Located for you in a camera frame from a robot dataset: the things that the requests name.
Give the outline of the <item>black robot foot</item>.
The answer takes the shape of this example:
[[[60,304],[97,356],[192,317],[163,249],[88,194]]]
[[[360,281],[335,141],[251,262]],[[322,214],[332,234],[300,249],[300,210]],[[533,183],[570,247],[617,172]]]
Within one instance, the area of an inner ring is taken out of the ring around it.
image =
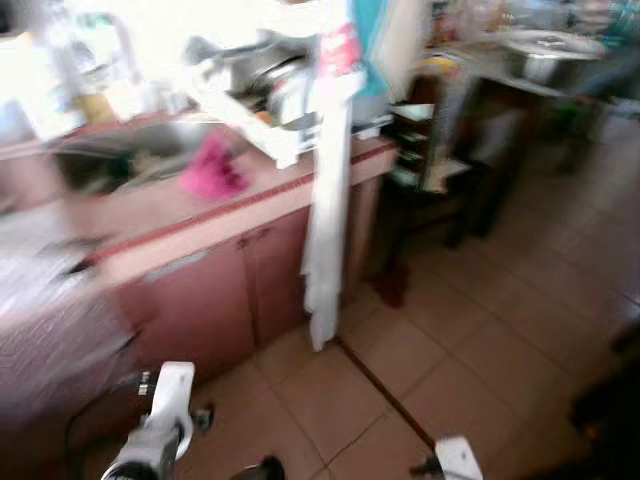
[[[287,480],[283,462],[275,456],[262,457],[255,465],[242,468],[229,480]]]

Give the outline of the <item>pink cabinet door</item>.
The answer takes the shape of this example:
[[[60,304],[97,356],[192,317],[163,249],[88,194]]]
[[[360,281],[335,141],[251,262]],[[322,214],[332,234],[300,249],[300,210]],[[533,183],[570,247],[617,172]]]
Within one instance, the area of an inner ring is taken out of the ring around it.
[[[234,239],[170,262],[111,294],[133,335],[125,352],[140,369],[187,361],[196,366],[196,381],[209,381],[255,351],[243,252]]]
[[[289,212],[252,230],[246,239],[246,276],[252,288],[257,346],[266,347],[289,330],[306,324],[302,274],[310,209]]]

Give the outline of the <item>red mop head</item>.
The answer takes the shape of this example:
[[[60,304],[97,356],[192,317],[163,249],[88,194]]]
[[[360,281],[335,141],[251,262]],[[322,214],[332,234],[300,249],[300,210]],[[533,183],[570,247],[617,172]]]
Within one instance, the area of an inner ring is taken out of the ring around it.
[[[393,262],[384,266],[378,274],[371,276],[370,285],[381,302],[389,308],[402,308],[410,283],[410,270],[403,264]]]

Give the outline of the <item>clear bubble wrap sheet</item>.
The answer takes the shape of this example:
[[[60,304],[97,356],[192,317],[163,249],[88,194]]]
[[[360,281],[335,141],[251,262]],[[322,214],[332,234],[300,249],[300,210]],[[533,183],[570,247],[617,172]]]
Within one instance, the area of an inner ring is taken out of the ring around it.
[[[91,264],[104,241],[60,212],[0,214],[0,404],[56,399],[132,339]]]

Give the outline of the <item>long white slats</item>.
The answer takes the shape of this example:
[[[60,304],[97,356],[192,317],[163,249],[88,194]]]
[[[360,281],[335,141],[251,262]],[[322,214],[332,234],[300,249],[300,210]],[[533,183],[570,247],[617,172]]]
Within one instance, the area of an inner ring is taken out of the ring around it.
[[[317,92],[317,146],[302,274],[308,339],[319,352],[337,334],[346,260],[349,197],[349,95],[335,88]]]

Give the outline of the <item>pink cloth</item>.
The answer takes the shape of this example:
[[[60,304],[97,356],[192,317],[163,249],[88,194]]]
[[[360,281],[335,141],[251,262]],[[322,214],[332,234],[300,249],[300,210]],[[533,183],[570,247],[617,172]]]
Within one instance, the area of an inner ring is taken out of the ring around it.
[[[180,186],[209,201],[239,195],[250,183],[236,168],[237,157],[232,142],[223,133],[206,134],[180,174]]]

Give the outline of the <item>steel sink basin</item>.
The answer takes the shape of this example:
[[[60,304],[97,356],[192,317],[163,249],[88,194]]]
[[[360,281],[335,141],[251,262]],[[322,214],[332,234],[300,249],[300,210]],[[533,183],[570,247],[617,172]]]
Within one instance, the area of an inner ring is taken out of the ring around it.
[[[169,119],[125,125],[70,140],[52,150],[65,187],[77,195],[113,195],[178,177],[220,125]]]

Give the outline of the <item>dark wooden chair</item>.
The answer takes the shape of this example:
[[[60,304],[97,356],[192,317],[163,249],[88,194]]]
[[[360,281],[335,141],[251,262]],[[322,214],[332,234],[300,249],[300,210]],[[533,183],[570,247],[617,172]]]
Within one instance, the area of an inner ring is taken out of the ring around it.
[[[429,137],[433,128],[434,102],[438,99],[438,79],[412,78],[407,95],[394,102],[392,123],[384,128],[385,136],[397,143],[399,156],[387,178],[383,198],[396,214],[392,244],[403,246],[408,237],[431,227],[445,227],[444,246],[456,250],[472,236],[471,225],[480,209],[480,183],[486,177],[485,166],[467,160],[456,151],[463,116],[457,125],[452,145],[453,159],[463,166],[461,173],[445,180],[447,192],[429,193],[421,188],[428,161]]]

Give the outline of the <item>white dish rack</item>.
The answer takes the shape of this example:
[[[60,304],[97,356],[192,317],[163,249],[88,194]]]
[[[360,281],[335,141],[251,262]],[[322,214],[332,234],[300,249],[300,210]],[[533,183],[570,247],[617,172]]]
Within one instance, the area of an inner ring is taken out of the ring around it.
[[[184,91],[205,113],[236,131],[253,147],[266,154],[280,170],[292,168],[303,154],[315,156],[317,146],[317,74],[316,44],[312,38],[289,38],[278,32],[262,29],[251,44],[225,47],[209,38],[192,36],[182,50]],[[308,96],[310,114],[297,128],[271,123],[266,110],[265,92],[260,77],[269,69],[293,56],[305,55],[310,60],[314,82]],[[352,163],[352,115],[349,128],[349,164]]]

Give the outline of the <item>printed plastic bag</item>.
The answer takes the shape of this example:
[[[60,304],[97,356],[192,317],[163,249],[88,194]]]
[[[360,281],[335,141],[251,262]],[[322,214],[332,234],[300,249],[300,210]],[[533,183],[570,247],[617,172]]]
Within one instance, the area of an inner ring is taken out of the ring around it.
[[[451,51],[429,52],[420,63],[419,72],[433,81],[439,81],[440,86],[431,116],[433,127],[421,188],[443,195],[447,192],[445,180],[465,169],[457,166],[457,161],[453,159],[452,145],[475,78],[467,56]]]

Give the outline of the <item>white board with pink car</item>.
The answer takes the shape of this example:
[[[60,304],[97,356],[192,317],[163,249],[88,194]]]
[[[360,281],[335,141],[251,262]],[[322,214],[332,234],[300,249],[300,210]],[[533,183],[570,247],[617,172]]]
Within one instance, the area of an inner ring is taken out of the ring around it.
[[[320,31],[316,44],[316,88],[325,104],[338,104],[364,87],[360,37],[352,0],[317,1]]]

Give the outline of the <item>large steel pot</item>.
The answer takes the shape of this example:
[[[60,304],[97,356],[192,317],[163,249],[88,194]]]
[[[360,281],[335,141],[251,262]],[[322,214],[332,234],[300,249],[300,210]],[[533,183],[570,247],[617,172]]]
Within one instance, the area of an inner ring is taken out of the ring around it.
[[[594,38],[552,29],[509,29],[499,33],[498,44],[509,76],[553,88],[566,87],[582,68],[607,54]]]

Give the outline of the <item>beige ribbed board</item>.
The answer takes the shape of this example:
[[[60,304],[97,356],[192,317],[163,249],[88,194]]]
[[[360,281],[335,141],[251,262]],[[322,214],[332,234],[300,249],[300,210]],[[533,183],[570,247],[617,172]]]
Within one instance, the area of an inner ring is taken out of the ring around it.
[[[429,29],[429,0],[388,0],[378,54],[390,101],[407,95]]]

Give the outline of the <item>teal plastic board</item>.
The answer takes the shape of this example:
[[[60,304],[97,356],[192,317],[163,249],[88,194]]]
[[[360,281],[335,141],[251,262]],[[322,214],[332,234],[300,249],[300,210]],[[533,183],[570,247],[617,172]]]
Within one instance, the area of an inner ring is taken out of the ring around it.
[[[392,0],[349,0],[351,20],[360,45],[360,65],[364,69],[364,87],[358,91],[358,97],[381,97],[387,92],[388,84],[372,64],[372,55],[378,49],[390,3]]]

